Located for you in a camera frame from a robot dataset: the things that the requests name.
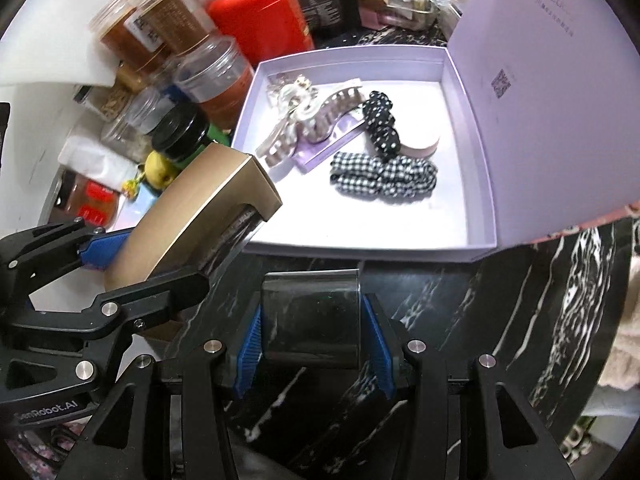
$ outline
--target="gingham scrunchie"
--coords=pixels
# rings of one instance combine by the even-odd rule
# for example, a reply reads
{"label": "gingham scrunchie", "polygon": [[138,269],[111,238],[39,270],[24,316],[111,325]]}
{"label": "gingham scrunchie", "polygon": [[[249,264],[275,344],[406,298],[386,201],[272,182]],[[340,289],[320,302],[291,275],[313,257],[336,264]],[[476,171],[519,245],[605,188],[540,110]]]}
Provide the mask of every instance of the gingham scrunchie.
{"label": "gingham scrunchie", "polygon": [[438,168],[425,158],[403,155],[385,162],[363,153],[338,152],[331,173],[331,184],[345,194],[413,198],[433,191]]}

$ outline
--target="gift box lid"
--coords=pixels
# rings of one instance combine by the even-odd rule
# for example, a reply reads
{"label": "gift box lid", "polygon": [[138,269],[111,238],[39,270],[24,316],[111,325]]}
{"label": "gift box lid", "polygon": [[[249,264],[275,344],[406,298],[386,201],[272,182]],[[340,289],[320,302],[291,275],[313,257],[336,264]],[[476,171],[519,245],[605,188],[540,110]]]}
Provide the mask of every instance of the gift box lid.
{"label": "gift box lid", "polygon": [[499,248],[640,198],[640,56],[605,0],[471,0],[448,49]]}

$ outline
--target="black jar lid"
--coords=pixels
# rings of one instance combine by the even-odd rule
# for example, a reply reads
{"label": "black jar lid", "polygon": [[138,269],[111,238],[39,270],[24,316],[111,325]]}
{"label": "black jar lid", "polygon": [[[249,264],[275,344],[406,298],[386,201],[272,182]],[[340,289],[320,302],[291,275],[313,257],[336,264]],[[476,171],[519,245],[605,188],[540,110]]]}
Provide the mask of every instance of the black jar lid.
{"label": "black jar lid", "polygon": [[169,160],[180,162],[193,155],[208,131],[209,119],[197,104],[178,103],[151,130],[151,145]]}

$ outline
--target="hair accessory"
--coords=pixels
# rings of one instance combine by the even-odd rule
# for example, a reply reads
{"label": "hair accessory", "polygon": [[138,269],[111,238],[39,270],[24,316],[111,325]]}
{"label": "hair accessory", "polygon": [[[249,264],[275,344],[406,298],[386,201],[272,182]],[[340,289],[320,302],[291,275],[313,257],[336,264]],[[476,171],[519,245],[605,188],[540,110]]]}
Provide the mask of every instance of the hair accessory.
{"label": "hair accessory", "polygon": [[433,191],[438,168],[425,158],[401,155],[385,161],[364,153],[338,152],[331,172],[331,184],[346,194],[413,198]]}
{"label": "hair accessory", "polygon": [[400,137],[394,128],[396,118],[391,114],[393,103],[389,97],[373,91],[369,99],[362,105],[364,120],[369,137],[378,155],[385,160],[394,158],[400,153]]}
{"label": "hair accessory", "polygon": [[272,168],[295,153],[300,137],[310,144],[327,140],[340,117],[364,101],[361,86],[359,79],[345,81],[320,101],[317,90],[304,76],[284,84],[276,101],[280,115],[278,123],[255,154],[265,157],[267,166]]}

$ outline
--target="red container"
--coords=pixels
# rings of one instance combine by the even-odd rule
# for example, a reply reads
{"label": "red container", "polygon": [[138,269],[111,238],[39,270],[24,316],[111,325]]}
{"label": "red container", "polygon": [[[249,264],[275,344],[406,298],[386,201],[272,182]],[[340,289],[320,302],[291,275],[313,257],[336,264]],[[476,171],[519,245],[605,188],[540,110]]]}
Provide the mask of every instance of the red container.
{"label": "red container", "polygon": [[214,0],[207,12],[253,66],[314,48],[298,0]]}

